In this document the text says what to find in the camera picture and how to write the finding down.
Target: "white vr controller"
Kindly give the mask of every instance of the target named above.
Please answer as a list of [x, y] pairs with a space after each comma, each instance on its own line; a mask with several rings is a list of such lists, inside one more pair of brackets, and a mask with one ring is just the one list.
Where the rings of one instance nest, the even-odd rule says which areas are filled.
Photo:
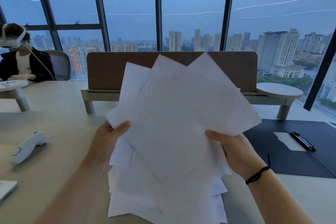
[[44, 131], [36, 132], [26, 139], [19, 147], [16, 154], [12, 155], [11, 164], [18, 165], [32, 153], [35, 146], [47, 143]]

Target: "black bracelet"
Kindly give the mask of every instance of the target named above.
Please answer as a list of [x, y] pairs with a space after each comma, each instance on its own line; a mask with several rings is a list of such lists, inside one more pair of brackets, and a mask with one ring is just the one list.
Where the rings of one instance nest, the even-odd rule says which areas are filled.
[[259, 172], [255, 173], [254, 175], [252, 175], [249, 179], [246, 180], [246, 185], [249, 184], [250, 182], [255, 182], [255, 181], [258, 181], [261, 177], [261, 173], [263, 171], [266, 171], [268, 170], [270, 167], [269, 166], [266, 166], [266, 167], [263, 167], [262, 169], [260, 169]]

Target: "white vr headset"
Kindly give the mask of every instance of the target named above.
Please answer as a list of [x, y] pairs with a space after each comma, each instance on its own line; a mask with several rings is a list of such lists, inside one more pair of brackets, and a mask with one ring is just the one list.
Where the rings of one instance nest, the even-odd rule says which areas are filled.
[[21, 33], [21, 35], [18, 36], [7, 36], [6, 37], [6, 27], [9, 23], [6, 23], [2, 26], [2, 34], [1, 34], [1, 38], [0, 38], [0, 47], [2, 48], [13, 48], [13, 49], [18, 49], [20, 48], [20, 46], [22, 44], [25, 43], [25, 41], [23, 41], [23, 38], [25, 37], [25, 34], [27, 32], [26, 28], [22, 25], [19, 25], [20, 27], [22, 27], [23, 31]]

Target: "stack of paper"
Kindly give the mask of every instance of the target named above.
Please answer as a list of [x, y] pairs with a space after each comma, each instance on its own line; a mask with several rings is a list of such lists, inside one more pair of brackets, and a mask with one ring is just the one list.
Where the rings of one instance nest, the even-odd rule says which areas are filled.
[[261, 122], [239, 89], [204, 53], [188, 67], [159, 56], [152, 69], [127, 63], [113, 127], [108, 217], [131, 213], [154, 224], [226, 223], [221, 145], [204, 132], [235, 136]]

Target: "black leather desk pad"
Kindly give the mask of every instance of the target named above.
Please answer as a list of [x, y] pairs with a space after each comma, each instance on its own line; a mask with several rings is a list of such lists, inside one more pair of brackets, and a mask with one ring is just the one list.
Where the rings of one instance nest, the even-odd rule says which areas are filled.
[[[292, 151], [273, 132], [298, 132], [317, 150]], [[244, 135], [275, 173], [336, 178], [336, 129], [325, 122], [263, 119]]]

